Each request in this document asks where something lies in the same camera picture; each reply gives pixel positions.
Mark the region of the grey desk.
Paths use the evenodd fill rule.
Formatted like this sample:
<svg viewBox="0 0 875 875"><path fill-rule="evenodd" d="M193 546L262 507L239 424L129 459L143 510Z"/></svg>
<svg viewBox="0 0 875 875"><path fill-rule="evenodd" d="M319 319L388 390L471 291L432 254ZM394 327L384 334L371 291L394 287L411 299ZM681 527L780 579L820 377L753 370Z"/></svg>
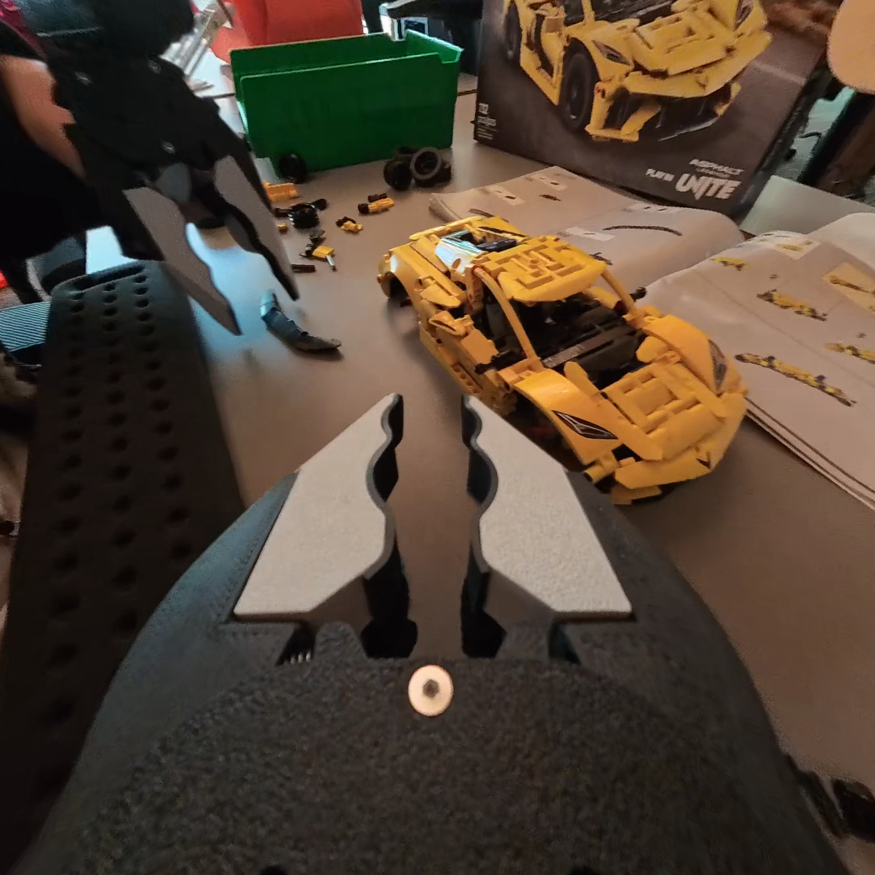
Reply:
<svg viewBox="0 0 875 875"><path fill-rule="evenodd" d="M270 278L221 231L190 230L244 335L199 307L226 441L246 505L376 401L399 393L404 433L390 504L417 623L417 655L462 655L460 606L475 504L466 493L461 393L422 347L408 308L376 283L382 254L435 225L430 193L411 191L340 235L338 270L299 279L288 311L342 357L298 355L269 335L258 298ZM825 780L873 790L873 511L750 420L713 474L623 509L668 556L726 630L782 745Z"/></svg>

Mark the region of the stack of black toy wheels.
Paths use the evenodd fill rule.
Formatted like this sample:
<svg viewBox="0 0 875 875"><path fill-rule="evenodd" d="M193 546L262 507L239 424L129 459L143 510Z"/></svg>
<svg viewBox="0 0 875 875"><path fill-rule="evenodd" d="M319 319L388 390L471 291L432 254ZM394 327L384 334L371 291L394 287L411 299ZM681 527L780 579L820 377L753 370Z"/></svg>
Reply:
<svg viewBox="0 0 875 875"><path fill-rule="evenodd" d="M453 179L453 165L438 149L400 146L384 164L382 177L395 191L408 191L413 185L433 188Z"/></svg>

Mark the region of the green plastic bin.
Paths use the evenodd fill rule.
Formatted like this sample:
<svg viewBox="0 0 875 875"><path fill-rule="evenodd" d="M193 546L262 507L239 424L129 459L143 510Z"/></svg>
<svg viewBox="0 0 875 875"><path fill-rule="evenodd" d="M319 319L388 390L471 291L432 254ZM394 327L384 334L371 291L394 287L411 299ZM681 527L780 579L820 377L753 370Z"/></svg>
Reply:
<svg viewBox="0 0 875 875"><path fill-rule="evenodd" d="M246 139L275 169L309 171L388 159L397 147L453 143L461 48L418 31L230 52Z"/></svg>

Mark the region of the person's left hand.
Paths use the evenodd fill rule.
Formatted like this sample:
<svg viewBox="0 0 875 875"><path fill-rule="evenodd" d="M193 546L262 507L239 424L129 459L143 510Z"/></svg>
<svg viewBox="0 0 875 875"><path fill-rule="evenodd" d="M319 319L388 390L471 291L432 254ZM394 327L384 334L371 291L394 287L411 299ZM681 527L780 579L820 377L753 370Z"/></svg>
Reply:
<svg viewBox="0 0 875 875"><path fill-rule="evenodd" d="M86 179L79 151L68 136L73 115L55 101L55 86L45 63L21 57L1 57L1 79L12 112L27 137L48 156Z"/></svg>

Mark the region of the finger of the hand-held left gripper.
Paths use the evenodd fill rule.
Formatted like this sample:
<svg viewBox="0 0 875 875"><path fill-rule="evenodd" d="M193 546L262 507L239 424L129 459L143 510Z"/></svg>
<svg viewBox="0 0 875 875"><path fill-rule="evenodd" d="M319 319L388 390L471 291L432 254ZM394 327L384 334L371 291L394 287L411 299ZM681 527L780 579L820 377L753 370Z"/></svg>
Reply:
<svg viewBox="0 0 875 875"><path fill-rule="evenodd" d="M191 248L182 210L192 194L191 169L171 164L157 178L124 190L124 197L159 252L165 271L230 334L241 335L234 309L215 286L210 269Z"/></svg>
<svg viewBox="0 0 875 875"><path fill-rule="evenodd" d="M298 301L299 289L290 259L274 222L260 180L253 185L235 158L225 156L213 166L213 188L225 227L235 242L268 264L289 299Z"/></svg>

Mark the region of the open instruction booklet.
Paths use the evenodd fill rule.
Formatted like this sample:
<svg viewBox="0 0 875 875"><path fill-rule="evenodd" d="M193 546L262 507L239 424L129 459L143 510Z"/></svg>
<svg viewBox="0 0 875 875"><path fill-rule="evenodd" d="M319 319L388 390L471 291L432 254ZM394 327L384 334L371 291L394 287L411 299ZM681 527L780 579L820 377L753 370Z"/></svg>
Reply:
<svg viewBox="0 0 875 875"><path fill-rule="evenodd" d="M502 184L432 195L449 220L497 215L556 232L643 290L660 328L680 320L738 369L746 410L839 487L873 506L873 214L801 235L743 240L726 216L661 206L551 167Z"/></svg>

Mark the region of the yellow brick toy car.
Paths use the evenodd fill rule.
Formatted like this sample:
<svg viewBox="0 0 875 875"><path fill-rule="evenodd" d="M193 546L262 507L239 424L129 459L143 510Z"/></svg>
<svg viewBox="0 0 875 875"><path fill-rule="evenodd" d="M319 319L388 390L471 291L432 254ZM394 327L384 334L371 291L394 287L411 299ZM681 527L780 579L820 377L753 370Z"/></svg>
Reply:
<svg viewBox="0 0 875 875"><path fill-rule="evenodd" d="M709 474L746 416L741 376L707 334L558 236L465 218L389 249L377 281L413 306L465 394L565 447L616 505Z"/></svg>

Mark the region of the black curved brick piece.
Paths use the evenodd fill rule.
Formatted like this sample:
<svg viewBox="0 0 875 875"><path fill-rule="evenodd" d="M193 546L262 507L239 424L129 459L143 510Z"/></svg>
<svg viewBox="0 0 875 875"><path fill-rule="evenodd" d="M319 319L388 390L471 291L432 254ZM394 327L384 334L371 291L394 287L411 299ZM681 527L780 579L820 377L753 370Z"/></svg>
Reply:
<svg viewBox="0 0 875 875"><path fill-rule="evenodd" d="M290 319L280 306L277 295L272 291L262 297L260 317L269 333L295 351L321 355L334 354L341 349L339 340L310 334Z"/></svg>

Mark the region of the scattered small brick pieces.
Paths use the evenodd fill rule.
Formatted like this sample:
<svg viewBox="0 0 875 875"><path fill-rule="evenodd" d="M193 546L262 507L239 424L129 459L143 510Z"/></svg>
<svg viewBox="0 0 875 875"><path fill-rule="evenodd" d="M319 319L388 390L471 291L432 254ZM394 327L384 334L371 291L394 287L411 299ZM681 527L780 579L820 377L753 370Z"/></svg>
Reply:
<svg viewBox="0 0 875 875"><path fill-rule="evenodd" d="M295 183L263 182L262 187L277 220L278 231L286 234L294 227L298 231L306 232L307 246L302 251L301 257L309 262L325 263L335 271L337 269L335 250L326 242L322 221L322 214L328 207L327 200L301 200ZM371 194L365 202L358 204L358 217L343 215L335 220L334 224L344 234L358 235L364 228L360 218L386 213L395 205L395 200L385 193Z"/></svg>

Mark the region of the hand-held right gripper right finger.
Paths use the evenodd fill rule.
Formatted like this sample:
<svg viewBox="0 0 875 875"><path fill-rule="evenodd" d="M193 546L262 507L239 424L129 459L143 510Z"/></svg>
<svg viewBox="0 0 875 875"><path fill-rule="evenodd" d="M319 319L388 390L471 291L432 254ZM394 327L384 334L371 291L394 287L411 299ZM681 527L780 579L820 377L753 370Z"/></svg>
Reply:
<svg viewBox="0 0 875 875"><path fill-rule="evenodd" d="M467 612L498 625L632 618L570 473L474 397L461 420L476 503Z"/></svg>

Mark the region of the dark toy car box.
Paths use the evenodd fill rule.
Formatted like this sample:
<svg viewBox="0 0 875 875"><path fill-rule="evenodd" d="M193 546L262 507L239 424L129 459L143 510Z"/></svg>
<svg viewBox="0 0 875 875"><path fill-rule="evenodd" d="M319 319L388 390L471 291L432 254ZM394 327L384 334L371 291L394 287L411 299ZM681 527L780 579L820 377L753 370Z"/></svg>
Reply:
<svg viewBox="0 0 875 875"><path fill-rule="evenodd" d="M829 76L841 2L484 2L475 139L736 216Z"/></svg>

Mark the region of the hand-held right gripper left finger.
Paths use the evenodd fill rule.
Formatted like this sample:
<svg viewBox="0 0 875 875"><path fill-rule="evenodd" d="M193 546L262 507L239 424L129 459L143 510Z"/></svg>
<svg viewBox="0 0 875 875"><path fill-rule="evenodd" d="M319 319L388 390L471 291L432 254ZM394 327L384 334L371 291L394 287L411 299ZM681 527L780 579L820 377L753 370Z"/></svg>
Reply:
<svg viewBox="0 0 875 875"><path fill-rule="evenodd" d="M380 399L295 472L235 618L377 618L391 591L403 399Z"/></svg>

